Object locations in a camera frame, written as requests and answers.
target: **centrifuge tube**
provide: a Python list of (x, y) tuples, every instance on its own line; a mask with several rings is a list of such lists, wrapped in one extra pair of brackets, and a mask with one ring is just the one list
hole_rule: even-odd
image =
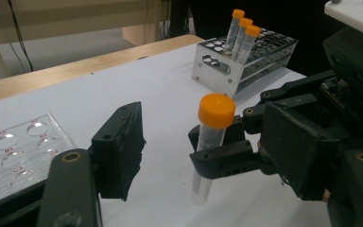
[[(222, 94), (209, 94), (199, 104), (199, 143), (197, 152), (220, 147), (226, 128), (232, 125), (235, 104)], [(203, 205), (211, 190), (212, 180), (201, 177), (194, 171), (191, 201)]]
[(233, 51), (233, 45), (235, 41), (235, 36), (237, 35), (238, 31), (238, 24), (241, 18), (244, 17), (244, 11), (240, 9), (235, 9), (232, 14), (232, 22), (229, 28), (228, 36), (226, 37), (225, 43), (225, 54), (231, 55)]
[(232, 59), (237, 60), (238, 52), (240, 51), (241, 43), (243, 43), (244, 37), (246, 36), (247, 26), (252, 26), (252, 20), (248, 18), (241, 18), (238, 24), (238, 32), (235, 38)]
[(254, 46), (255, 39), (259, 36), (261, 28), (258, 26), (247, 26), (246, 36), (241, 44), (240, 52), (238, 53), (237, 62), (245, 64), (249, 58), (252, 47)]

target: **white paper surface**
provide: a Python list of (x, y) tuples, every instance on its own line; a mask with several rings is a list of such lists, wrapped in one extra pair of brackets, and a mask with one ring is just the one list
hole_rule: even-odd
[[(102, 200), (104, 226), (330, 226), (326, 204), (301, 201), (278, 175), (259, 171), (213, 181), (207, 203), (190, 201), (193, 152), (187, 133), (199, 121), (202, 96), (212, 93), (191, 79), (196, 47), (95, 72), (0, 101), (0, 129), (52, 111), (80, 148), (122, 105), (141, 101), (144, 136), (141, 170), (127, 202)], [(239, 94), (236, 114), (258, 93), (302, 76), (278, 71)], [(256, 150), (259, 135), (248, 137)]]

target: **plastic tube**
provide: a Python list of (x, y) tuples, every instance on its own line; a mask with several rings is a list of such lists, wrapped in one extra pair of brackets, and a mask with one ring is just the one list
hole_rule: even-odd
[(235, 61), (237, 60), (238, 52), (240, 51), (241, 44), (243, 43), (244, 37), (246, 36), (247, 26), (252, 26), (252, 20), (248, 18), (241, 18), (240, 23), (238, 24), (238, 32), (232, 52), (232, 59)]
[(244, 11), (240, 9), (235, 9), (232, 14), (232, 22), (231, 26), (229, 27), (228, 36), (226, 37), (225, 49), (224, 52), (227, 55), (231, 55), (233, 51), (233, 45), (235, 41), (235, 36), (237, 35), (238, 31), (238, 24), (240, 19), (244, 17)]
[[(226, 128), (233, 123), (235, 104), (222, 94), (204, 96), (199, 104), (199, 143), (197, 152), (220, 147)], [(207, 202), (212, 180), (194, 171), (191, 201), (195, 205)]]
[(237, 62), (246, 64), (249, 59), (250, 52), (254, 46), (255, 39), (259, 36), (261, 28), (258, 26), (247, 26), (246, 36), (241, 44), (240, 52), (238, 53)]

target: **wooden table edge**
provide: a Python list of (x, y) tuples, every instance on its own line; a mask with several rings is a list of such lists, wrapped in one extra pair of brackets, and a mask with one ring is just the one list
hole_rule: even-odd
[(202, 41), (203, 40), (201, 38), (194, 35), (183, 35), (7, 79), (0, 79), (0, 99), (38, 90), (69, 79), (75, 79), (91, 74), (99, 70), (131, 61), (137, 61), (143, 57), (161, 54), (190, 44), (197, 44)]

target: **orange cap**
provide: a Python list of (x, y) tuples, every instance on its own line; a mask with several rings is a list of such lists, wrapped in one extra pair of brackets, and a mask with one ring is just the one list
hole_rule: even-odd
[(199, 103), (199, 120), (202, 124), (216, 129), (224, 129), (232, 125), (235, 104), (233, 100), (222, 94), (209, 94)]
[(242, 26), (242, 27), (252, 26), (252, 19), (249, 19), (249, 18), (241, 18), (239, 25)]
[(232, 16), (234, 17), (234, 18), (237, 18), (237, 19), (240, 19), (240, 18), (243, 18), (244, 17), (244, 11), (243, 10), (240, 10), (240, 9), (235, 9), (235, 10), (233, 10), (233, 14), (232, 14)]
[(251, 35), (253, 37), (258, 37), (261, 32), (261, 27), (259, 26), (247, 26), (246, 34)]

